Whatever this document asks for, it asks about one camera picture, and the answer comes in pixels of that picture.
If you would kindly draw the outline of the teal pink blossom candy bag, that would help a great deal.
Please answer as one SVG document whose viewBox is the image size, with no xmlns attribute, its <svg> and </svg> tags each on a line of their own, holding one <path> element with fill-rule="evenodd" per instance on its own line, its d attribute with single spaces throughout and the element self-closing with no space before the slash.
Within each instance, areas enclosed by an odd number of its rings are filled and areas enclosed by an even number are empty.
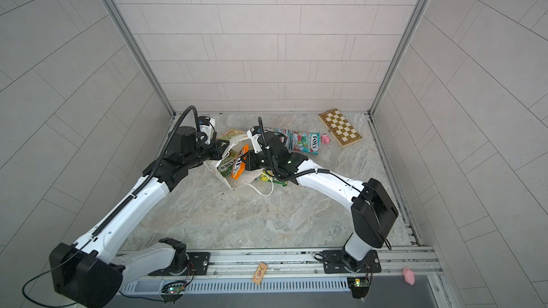
<svg viewBox="0 0 548 308">
<path fill-rule="evenodd" d="M 274 132 L 289 151 L 294 151 L 292 131 L 282 128 L 266 128 L 266 130 Z"/>
</svg>

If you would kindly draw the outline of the yellow green tea candy bag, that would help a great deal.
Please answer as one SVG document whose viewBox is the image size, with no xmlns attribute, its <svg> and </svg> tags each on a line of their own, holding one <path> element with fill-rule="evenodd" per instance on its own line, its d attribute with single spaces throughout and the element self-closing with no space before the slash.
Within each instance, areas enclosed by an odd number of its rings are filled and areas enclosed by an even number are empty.
<svg viewBox="0 0 548 308">
<path fill-rule="evenodd" d="M 283 187 L 286 187 L 288 185 L 287 182 L 284 182 L 284 181 L 280 181 L 278 180 L 275 175 L 273 175 L 272 173 L 268 172 L 268 171 L 263 171 L 257 178 L 256 178 L 257 181 L 261 181 L 261 182 L 272 182 L 276 185 L 282 185 Z"/>
</svg>

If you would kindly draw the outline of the white paper shopping bag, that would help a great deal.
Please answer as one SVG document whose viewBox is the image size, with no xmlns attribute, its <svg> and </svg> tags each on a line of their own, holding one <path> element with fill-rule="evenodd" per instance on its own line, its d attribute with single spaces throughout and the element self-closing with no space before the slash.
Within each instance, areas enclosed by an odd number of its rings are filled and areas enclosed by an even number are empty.
<svg viewBox="0 0 548 308">
<path fill-rule="evenodd" d="M 236 129 L 230 129 L 219 137 L 218 140 L 228 141 L 228 148 L 223 152 L 220 161 L 206 161 L 204 163 L 205 167 L 231 190 L 249 186 L 254 189 L 255 192 L 265 196 L 265 194 L 260 192 L 252 184 L 252 182 L 263 172 L 262 169 L 247 171 L 245 166 L 242 165 L 242 172 L 238 178 L 232 177 L 234 165 L 237 164 L 241 151 L 254 151 L 251 139 L 248 138 L 247 133 Z"/>
</svg>

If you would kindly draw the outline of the orange Fox's candy bag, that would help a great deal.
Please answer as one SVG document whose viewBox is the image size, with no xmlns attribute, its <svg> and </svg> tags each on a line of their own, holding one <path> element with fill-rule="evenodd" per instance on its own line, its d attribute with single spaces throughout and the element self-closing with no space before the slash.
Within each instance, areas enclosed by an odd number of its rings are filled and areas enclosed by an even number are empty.
<svg viewBox="0 0 548 308">
<path fill-rule="evenodd" d="M 234 180 L 238 180 L 240 178 L 241 174 L 245 170 L 245 155 L 249 151 L 249 146 L 244 145 L 244 147 L 241 149 L 239 154 L 237 155 L 235 162 L 233 164 L 233 169 L 231 171 L 231 178 Z"/>
</svg>

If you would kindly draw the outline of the teal Fox's candy bag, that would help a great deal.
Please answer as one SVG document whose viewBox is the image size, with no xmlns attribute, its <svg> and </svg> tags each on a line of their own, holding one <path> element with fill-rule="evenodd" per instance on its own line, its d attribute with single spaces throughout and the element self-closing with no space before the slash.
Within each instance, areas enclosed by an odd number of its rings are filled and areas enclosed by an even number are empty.
<svg viewBox="0 0 548 308">
<path fill-rule="evenodd" d="M 319 133 L 294 131 L 291 134 L 291 149 L 318 155 L 321 135 Z"/>
</svg>

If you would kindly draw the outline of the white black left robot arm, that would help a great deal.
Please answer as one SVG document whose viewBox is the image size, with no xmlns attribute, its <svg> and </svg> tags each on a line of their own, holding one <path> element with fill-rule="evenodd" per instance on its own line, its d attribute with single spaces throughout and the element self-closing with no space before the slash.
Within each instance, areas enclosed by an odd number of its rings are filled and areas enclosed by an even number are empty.
<svg viewBox="0 0 548 308">
<path fill-rule="evenodd" d="M 119 249 L 148 212 L 205 161 L 219 161 L 229 142 L 184 126 L 170 133 L 161 155 L 132 191 L 98 224 L 49 256 L 54 291 L 85 307 L 105 307 L 126 284 L 153 272 L 180 275 L 191 268 L 186 245 L 173 238 L 122 255 Z"/>
</svg>

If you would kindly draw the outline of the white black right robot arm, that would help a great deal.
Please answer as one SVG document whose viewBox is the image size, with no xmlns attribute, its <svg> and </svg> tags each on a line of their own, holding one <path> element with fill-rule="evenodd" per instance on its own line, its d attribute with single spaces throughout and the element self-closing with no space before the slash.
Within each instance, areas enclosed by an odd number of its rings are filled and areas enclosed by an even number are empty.
<svg viewBox="0 0 548 308">
<path fill-rule="evenodd" d="M 292 182 L 314 189 L 333 199 L 352 216 L 353 232 L 342 248 L 341 263 L 350 272 L 359 272 L 372 262 L 368 254 L 384 245 L 399 217 L 380 181 L 356 181 L 336 174 L 301 153 L 289 151 L 272 131 L 255 126 L 247 132 L 253 149 L 243 154 L 242 163 L 247 171 L 266 170 L 281 182 Z"/>
</svg>

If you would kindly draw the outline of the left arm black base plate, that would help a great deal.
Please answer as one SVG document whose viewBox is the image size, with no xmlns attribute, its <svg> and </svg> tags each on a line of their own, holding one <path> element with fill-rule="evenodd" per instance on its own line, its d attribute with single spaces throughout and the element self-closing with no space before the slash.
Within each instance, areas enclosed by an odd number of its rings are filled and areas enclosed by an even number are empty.
<svg viewBox="0 0 548 308">
<path fill-rule="evenodd" d="M 149 276 L 192 276 L 206 275 L 211 258 L 209 252 L 187 252 L 185 256 L 178 254 L 165 269 L 158 269 Z"/>
</svg>

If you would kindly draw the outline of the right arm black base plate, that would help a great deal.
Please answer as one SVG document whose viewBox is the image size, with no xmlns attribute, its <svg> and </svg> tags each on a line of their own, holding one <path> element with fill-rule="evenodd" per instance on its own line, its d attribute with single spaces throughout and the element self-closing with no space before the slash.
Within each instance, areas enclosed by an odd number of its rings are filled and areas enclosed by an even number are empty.
<svg viewBox="0 0 548 308">
<path fill-rule="evenodd" d="M 323 264 L 326 274 L 376 274 L 382 272 L 376 250 L 370 250 L 362 260 L 352 258 L 343 249 L 324 250 L 315 253 L 314 258 Z"/>
</svg>

